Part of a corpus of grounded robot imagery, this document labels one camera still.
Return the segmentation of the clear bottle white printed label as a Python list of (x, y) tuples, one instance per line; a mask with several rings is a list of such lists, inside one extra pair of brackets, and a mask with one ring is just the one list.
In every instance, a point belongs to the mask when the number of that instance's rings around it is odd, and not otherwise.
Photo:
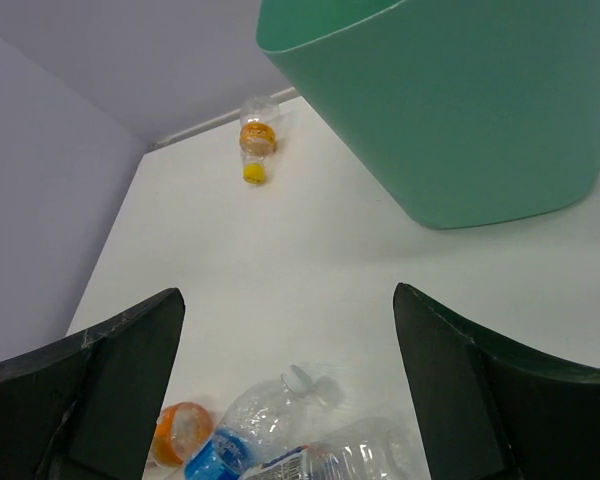
[(241, 475), (246, 480), (411, 479), (408, 434), (383, 417), (357, 420)]

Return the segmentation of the green plastic bin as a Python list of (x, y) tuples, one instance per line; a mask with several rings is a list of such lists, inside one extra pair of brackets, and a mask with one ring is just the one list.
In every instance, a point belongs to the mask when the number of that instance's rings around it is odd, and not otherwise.
[(564, 208), (600, 172), (600, 1), (265, 1), (259, 48), (406, 214)]

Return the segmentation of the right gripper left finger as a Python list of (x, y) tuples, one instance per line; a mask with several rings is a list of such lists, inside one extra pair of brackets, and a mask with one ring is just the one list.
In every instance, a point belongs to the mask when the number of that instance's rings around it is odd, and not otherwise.
[(163, 290), (0, 362), (0, 479), (139, 479), (185, 303)]

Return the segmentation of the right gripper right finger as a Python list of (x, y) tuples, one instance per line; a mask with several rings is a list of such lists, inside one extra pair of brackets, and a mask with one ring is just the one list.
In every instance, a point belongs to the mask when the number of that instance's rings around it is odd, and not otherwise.
[(528, 347), (417, 288), (396, 333), (434, 479), (600, 479), (600, 369)]

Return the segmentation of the crushed bottle blue label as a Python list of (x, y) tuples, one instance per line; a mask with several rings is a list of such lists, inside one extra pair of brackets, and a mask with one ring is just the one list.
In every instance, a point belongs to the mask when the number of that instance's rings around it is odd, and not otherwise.
[(330, 376), (298, 365), (248, 388), (228, 407), (209, 440), (173, 479), (236, 479), (248, 469), (311, 441), (344, 399)]

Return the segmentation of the large orange label bottle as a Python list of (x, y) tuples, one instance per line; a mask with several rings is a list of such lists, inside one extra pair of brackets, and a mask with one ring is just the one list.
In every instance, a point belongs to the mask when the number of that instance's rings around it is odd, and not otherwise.
[(180, 467), (207, 442), (213, 427), (211, 414), (195, 402), (164, 408), (156, 421), (145, 467)]

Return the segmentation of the small bottle orange label yellow cap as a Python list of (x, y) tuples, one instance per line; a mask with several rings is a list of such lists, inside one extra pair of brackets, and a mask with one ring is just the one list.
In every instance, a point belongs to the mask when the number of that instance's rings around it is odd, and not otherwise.
[(239, 147), (243, 179), (253, 185), (267, 180), (266, 161), (277, 149), (279, 103), (271, 96), (247, 98), (239, 112)]

